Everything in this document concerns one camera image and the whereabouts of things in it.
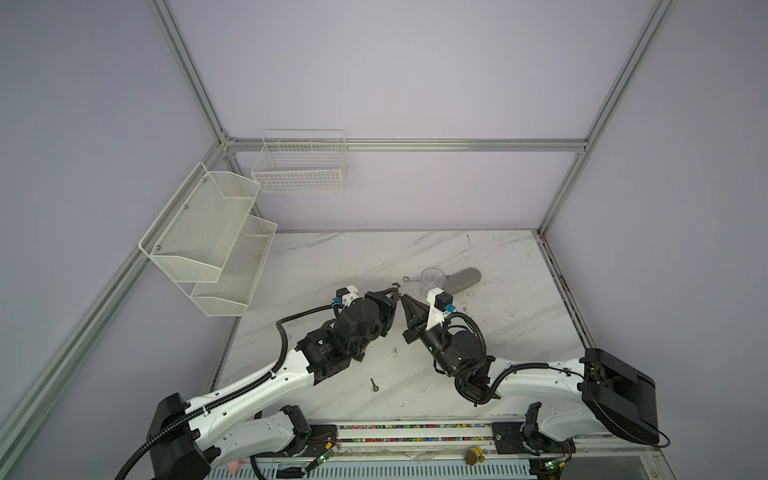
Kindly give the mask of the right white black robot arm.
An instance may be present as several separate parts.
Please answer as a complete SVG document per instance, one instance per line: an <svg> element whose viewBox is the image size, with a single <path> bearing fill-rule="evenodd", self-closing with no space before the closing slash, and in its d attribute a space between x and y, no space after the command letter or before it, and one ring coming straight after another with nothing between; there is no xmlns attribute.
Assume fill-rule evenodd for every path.
<svg viewBox="0 0 768 480"><path fill-rule="evenodd" d="M541 441L564 443L583 434L610 433L661 447L656 385L647 374L598 348L577 359L512 361L488 352L477 322L436 289L429 302L401 298L405 341L422 343L435 371L450 378L473 406L519 397L529 400L521 433L532 451Z"/></svg>

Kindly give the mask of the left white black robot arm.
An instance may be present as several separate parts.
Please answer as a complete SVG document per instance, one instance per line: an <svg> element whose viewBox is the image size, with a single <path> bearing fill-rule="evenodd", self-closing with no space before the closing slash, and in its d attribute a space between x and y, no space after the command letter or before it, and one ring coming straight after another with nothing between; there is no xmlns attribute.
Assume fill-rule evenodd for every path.
<svg viewBox="0 0 768 480"><path fill-rule="evenodd" d="M348 286L311 314L331 311L331 319L291 345L285 322L276 328L280 352L274 363L219 390L186 400L173 393L161 400L145 443L118 473L149 457L157 479L202 479L235 446L234 430L251 425L255 415L275 401L318 385L360 362L368 345L386 336L394 321L400 293L392 286L359 294Z"/></svg>

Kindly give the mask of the clear plastic cup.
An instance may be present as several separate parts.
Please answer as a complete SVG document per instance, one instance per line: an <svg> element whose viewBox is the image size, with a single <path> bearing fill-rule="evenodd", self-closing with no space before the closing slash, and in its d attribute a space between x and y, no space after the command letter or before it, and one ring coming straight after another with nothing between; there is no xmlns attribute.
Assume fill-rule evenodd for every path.
<svg viewBox="0 0 768 480"><path fill-rule="evenodd" d="M425 268L420 274L420 291L426 297L434 288L443 288L446 274L437 267Z"/></svg>

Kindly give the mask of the white two-tier mesh shelf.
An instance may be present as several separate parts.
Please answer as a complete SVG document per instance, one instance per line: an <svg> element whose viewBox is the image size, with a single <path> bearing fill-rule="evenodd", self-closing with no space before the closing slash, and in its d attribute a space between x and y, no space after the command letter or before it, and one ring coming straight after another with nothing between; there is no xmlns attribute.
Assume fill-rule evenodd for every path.
<svg viewBox="0 0 768 480"><path fill-rule="evenodd" d="M208 317L249 309L277 225L255 214L261 185L197 164L138 244Z"/></svg>

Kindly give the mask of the pink eraser block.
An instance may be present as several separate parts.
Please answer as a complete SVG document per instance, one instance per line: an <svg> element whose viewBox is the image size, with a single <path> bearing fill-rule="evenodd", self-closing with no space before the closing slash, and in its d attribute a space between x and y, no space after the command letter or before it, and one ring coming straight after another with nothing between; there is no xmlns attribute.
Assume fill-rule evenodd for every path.
<svg viewBox="0 0 768 480"><path fill-rule="evenodd" d="M227 471L228 471L228 472L229 472L229 473L230 473L232 476L235 476L235 475L236 475L236 474L239 472L239 470L241 469L241 467L242 467L242 461L241 461L241 460L235 460L235 461L229 462L229 463L226 465Z"/></svg>

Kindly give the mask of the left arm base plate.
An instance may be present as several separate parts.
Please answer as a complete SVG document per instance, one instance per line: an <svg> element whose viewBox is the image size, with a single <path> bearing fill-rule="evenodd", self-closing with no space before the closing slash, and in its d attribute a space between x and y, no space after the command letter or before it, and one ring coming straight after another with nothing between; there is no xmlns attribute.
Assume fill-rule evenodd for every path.
<svg viewBox="0 0 768 480"><path fill-rule="evenodd" d="M317 457L328 443L335 443L338 427L334 424L313 424L306 435L296 437L281 454L285 457Z"/></svg>

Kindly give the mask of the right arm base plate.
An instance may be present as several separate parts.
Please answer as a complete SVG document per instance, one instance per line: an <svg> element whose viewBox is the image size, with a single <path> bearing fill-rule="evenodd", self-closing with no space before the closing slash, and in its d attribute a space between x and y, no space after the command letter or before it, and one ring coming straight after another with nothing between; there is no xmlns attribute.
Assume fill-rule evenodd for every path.
<svg viewBox="0 0 768 480"><path fill-rule="evenodd" d="M522 422L495 422L491 424L494 446L498 454L570 455L576 450L572 438L554 440L538 430L526 431Z"/></svg>

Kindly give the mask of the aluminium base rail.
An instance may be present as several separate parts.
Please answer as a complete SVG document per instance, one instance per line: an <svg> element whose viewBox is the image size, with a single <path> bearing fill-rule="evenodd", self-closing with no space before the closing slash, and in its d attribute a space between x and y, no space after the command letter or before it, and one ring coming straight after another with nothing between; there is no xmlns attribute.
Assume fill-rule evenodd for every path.
<svg viewBox="0 0 768 480"><path fill-rule="evenodd" d="M498 454L490 421L339 422L338 438L317 457L281 451L310 431L293 407L234 430L235 446L202 479L672 479L664 455L610 435L573 439L566 455ZM465 452L479 446L482 464L467 466ZM241 460L232 476L229 462Z"/></svg>

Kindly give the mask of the aluminium frame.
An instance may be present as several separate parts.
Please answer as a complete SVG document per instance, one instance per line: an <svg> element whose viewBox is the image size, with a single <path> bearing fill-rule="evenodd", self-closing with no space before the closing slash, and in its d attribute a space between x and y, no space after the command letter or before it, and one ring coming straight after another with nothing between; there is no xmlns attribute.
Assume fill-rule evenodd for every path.
<svg viewBox="0 0 768 480"><path fill-rule="evenodd" d="M150 11L177 62L183 78L201 108L206 124L215 137L203 158L204 166L214 166L237 151L260 149L256 139L227 137L199 71L191 58L188 43L167 1L151 1ZM574 160L534 233L543 237L554 224L576 179L591 158L599 140L625 97L637 71L653 43L674 11L673 1L653 4L626 60L614 80L588 134L583 139L566 138L491 138L491 139L361 139L348 140L351 152L557 152L574 153ZM72 334L23 397L1 429L1 474L8 476L28 451L45 423L58 406L73 377L95 348L115 311L139 279L150 261L148 254L135 248Z"/></svg>

